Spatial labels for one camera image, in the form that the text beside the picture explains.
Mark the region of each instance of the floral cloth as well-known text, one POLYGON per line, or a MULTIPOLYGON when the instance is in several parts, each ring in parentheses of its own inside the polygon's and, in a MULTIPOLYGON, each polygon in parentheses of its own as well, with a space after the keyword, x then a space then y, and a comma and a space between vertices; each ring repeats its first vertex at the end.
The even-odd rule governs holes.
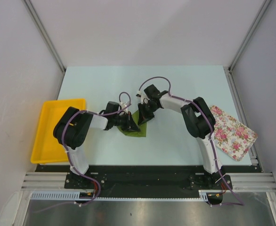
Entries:
POLYGON ((210 110, 216 120, 215 145, 234 160, 242 160, 257 139, 257 134, 217 106, 210 110))

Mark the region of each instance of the green cloth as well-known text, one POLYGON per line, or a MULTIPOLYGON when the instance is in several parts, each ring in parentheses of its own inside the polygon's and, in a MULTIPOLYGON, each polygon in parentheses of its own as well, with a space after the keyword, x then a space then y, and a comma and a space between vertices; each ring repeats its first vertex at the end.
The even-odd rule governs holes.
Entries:
MULTIPOLYGON (((132 117, 134 122, 138 125, 139 111, 136 111, 135 113, 133 113, 132 117)), ((139 126, 140 132, 122 131, 120 126, 118 127, 118 129, 121 133, 129 137, 146 137, 146 125, 147 123, 144 123, 141 126, 139 126)))

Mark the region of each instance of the light blue tabletop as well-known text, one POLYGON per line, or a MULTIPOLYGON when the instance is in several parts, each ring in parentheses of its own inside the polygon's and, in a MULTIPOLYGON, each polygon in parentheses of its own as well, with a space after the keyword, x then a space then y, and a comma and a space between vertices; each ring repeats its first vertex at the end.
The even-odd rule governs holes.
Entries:
MULTIPOLYGON (((58 99, 85 98, 87 109, 100 112, 108 101, 118 102, 126 91, 132 98, 130 111, 140 101, 141 83, 154 76, 171 81, 171 93, 186 99, 203 97, 208 106, 216 105, 235 118, 237 113, 222 66, 100 66, 68 67, 58 99)), ((149 81, 160 91, 168 89, 162 79, 149 81)), ((186 129, 183 117, 159 109, 147 123, 146 137, 127 137, 117 128, 90 129, 84 146, 91 165, 202 165, 198 143, 186 129)), ((217 148, 223 165, 251 165, 249 154, 235 161, 217 148)))

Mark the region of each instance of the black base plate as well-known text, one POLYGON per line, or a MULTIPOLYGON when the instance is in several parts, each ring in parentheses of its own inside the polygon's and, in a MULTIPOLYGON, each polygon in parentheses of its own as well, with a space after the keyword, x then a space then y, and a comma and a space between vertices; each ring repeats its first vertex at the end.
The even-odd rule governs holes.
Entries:
MULTIPOLYGON (((165 173, 86 173, 101 185, 100 197, 106 198, 198 198, 191 190, 187 174, 165 173)), ((69 172, 65 189, 93 189, 87 179, 69 172)))
MULTIPOLYGON (((232 187, 231 178, 229 175, 225 175, 224 179, 227 181, 227 184, 232 187)), ((224 183, 222 179, 220 179, 217 183, 208 182, 208 176, 206 175, 195 175, 192 174, 189 176, 190 181, 190 189, 191 190, 222 190, 221 184, 224 183)))

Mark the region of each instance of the purple cable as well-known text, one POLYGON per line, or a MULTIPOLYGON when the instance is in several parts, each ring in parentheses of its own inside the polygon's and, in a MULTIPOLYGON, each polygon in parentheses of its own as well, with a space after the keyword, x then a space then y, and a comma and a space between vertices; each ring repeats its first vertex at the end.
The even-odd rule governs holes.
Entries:
POLYGON ((41 209, 41 210, 33 211, 33 213, 41 213, 41 212, 43 212, 43 211, 52 209, 52 208, 54 208, 54 207, 56 207, 56 206, 61 206, 61 205, 65 205, 65 204, 74 204, 74 202, 72 202, 72 201, 60 202, 60 203, 58 203, 58 204, 54 204, 54 205, 52 205, 52 206, 48 206, 48 207, 43 208, 43 209, 41 209))
POLYGON ((122 94, 128 95, 128 97, 129 97, 129 103, 132 102, 132 100, 131 100, 131 98, 130 98, 130 95, 129 95, 127 92, 121 92, 121 93, 119 94, 119 97, 118 97, 118 98, 119 98, 119 102, 121 102, 121 98, 120 98, 120 97, 121 97, 122 94))
POLYGON ((227 186, 228 190, 229 190, 229 191, 232 193, 232 195, 239 201, 239 203, 236 203, 236 202, 226 202, 226 203, 217 204, 217 205, 211 205, 209 202, 208 202, 208 203, 209 203, 211 206, 221 206, 221 205, 239 205, 239 206, 244 206, 245 204, 244 204, 243 200, 242 200, 242 199, 231 189, 231 187, 228 185, 227 181, 224 179, 224 177, 223 177, 223 175, 222 175, 222 173, 221 173, 221 171, 220 171, 220 169, 219 169, 218 160, 217 160, 217 153, 216 153, 216 150, 215 150, 215 145, 214 145, 214 142, 213 142, 213 140, 212 140, 212 138, 211 138, 211 136, 212 136, 212 134, 213 134, 213 128, 212 128, 212 126, 211 126, 209 120, 207 119, 206 115, 205 115, 204 112, 201 110, 201 108, 200 108, 195 102, 193 102, 193 101, 191 101, 191 100, 186 100, 186 99, 181 98, 181 97, 173 96, 173 95, 170 93, 170 89, 171 89, 171 83, 170 83, 170 81, 169 81, 167 78, 162 77, 162 76, 156 76, 156 77, 152 77, 152 78, 146 80, 146 81, 143 82, 142 85, 139 87, 139 90, 141 90, 142 86, 143 86, 146 82, 148 82, 148 81, 150 81, 150 80, 152 80, 152 79, 157 79, 157 78, 165 79, 165 80, 168 82, 168 84, 169 84, 168 95, 169 95, 170 97, 175 98, 175 99, 178 99, 178 100, 182 100, 182 101, 184 101, 184 102, 189 102, 189 103, 193 104, 193 105, 198 109, 198 111, 201 113, 201 115, 202 115, 203 118, 205 119, 205 121, 206 121, 206 123, 208 124, 209 129, 210 129, 209 139, 210 139, 210 144, 211 144, 212 151, 213 151, 213 155, 214 155, 215 165, 216 165, 216 168, 218 169, 219 175, 220 175, 220 177, 222 178, 224 184, 227 186))
POLYGON ((116 111, 116 112, 108 113, 108 114, 98 114, 98 113, 90 112, 90 111, 86 111, 86 112, 88 112, 88 113, 90 113, 90 114, 94 114, 94 115, 100 115, 100 116, 109 116, 109 115, 112 115, 112 114, 118 114, 118 113, 120 113, 120 112, 123 112, 125 109, 127 109, 129 106, 132 105, 130 95, 129 95, 127 92, 121 92, 121 93, 119 94, 119 100, 120 100, 121 94, 123 94, 123 93, 126 94, 126 95, 128 95, 129 100, 130 100, 130 101, 129 101, 129 104, 128 104, 126 107, 124 107, 123 109, 121 109, 121 110, 119 110, 119 111, 116 111))

